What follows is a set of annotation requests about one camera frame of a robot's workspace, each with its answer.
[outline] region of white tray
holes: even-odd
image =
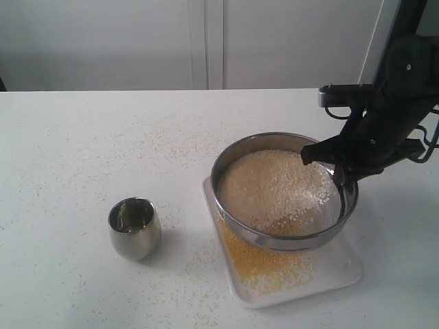
[[[356,283],[361,278],[363,272],[362,263],[344,237],[344,234],[340,233],[330,243],[307,253],[313,274],[306,283],[274,293],[260,294],[257,291],[249,290],[249,287],[245,287],[242,283],[233,265],[233,260],[225,245],[220,223],[216,220],[218,214],[212,194],[210,178],[203,181],[203,190],[210,211],[210,218],[223,251],[230,292],[243,306],[247,308],[272,306],[316,293],[347,287]]]

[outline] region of stainless steel cup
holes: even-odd
[[[108,216],[111,243],[129,260],[141,260],[160,244],[162,229],[154,205],[140,197],[130,197],[114,206]]]

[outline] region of white table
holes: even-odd
[[[202,181],[225,146],[267,131],[323,139],[317,90],[0,94],[1,328],[437,328],[439,153],[360,182],[347,289],[262,310],[228,290]],[[113,250],[107,214],[144,196],[161,248]]]

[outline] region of sieve rim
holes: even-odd
[[[211,186],[212,186],[212,192],[213,192],[213,196],[215,198],[215,203],[218,207],[218,210],[220,212],[221,218],[222,220],[224,220],[226,222],[226,224],[228,224],[228,220],[233,221],[235,224],[237,224],[240,228],[244,229],[247,232],[251,232],[253,234],[255,234],[256,236],[262,236],[264,238],[267,239],[271,239],[273,241],[313,241],[316,238],[320,238],[323,236],[330,236],[331,232],[335,232],[334,236],[342,229],[342,227],[344,226],[344,224],[346,223],[347,219],[352,215],[356,205],[357,205],[357,201],[358,201],[358,196],[359,196],[359,188],[358,188],[358,183],[357,182],[352,182],[352,188],[353,188],[353,201],[351,202],[350,205],[346,205],[346,201],[343,198],[344,195],[344,189],[346,188],[345,186],[338,186],[334,183],[337,191],[338,191],[338,195],[340,198],[340,202],[341,202],[341,209],[340,209],[340,215],[339,218],[337,219],[337,221],[329,226],[328,228],[325,228],[324,230],[318,231],[318,232],[314,232],[311,234],[307,234],[307,235],[300,235],[300,236],[281,236],[281,235],[272,235],[272,234],[267,234],[264,232],[261,232],[259,230],[255,230],[254,228],[251,228],[250,226],[242,223],[240,220],[238,220],[237,218],[235,218],[234,216],[232,216],[227,209],[223,206],[223,204],[221,203],[220,197],[219,197],[219,193],[218,193],[218,188],[216,186],[216,188],[214,187],[217,184],[214,184],[213,179],[218,175],[218,167],[219,164],[221,163],[221,161],[224,159],[224,157],[230,152],[230,150],[232,150],[234,147],[238,146],[241,143],[244,143],[246,141],[249,141],[251,139],[254,138],[260,138],[260,137],[264,137],[264,136],[286,136],[286,137],[291,137],[291,138],[295,138],[295,139],[301,139],[303,141],[307,141],[311,144],[314,143],[318,143],[318,141],[314,138],[309,138],[308,136],[303,136],[300,134],[293,134],[293,133],[289,133],[289,132],[263,132],[263,133],[259,133],[259,134],[253,134],[244,138],[239,139],[238,141],[235,141],[234,143],[230,144],[226,149],[224,149],[219,156],[217,157],[216,161],[214,162],[212,169],[211,169],[211,176],[210,176],[210,181],[211,181]],[[317,162],[319,166],[321,166],[327,173],[328,175],[331,177],[331,180],[333,180],[333,170],[331,169],[331,167],[328,164],[324,164],[321,162]],[[242,234],[240,232],[238,232],[238,230],[233,229],[232,227],[229,226],[230,229],[232,229],[232,231],[238,235],[239,237],[241,237],[242,239],[245,239]],[[317,245],[315,247],[310,247],[308,249],[315,249],[316,247],[320,247],[321,245]]]

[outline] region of mesh strainer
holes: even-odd
[[[298,252],[321,247],[328,243],[344,226],[353,212],[358,198],[356,182],[328,186],[329,198],[309,211],[309,218],[301,228],[301,235],[270,235],[246,225],[227,211],[220,199],[220,180],[229,166],[247,154],[266,149],[292,151],[297,154],[305,145],[316,143],[315,140],[297,134],[268,132],[245,137],[227,147],[217,158],[211,172],[213,195],[219,215],[227,226],[241,239],[270,250]],[[332,178],[333,169],[328,164],[318,164]]]

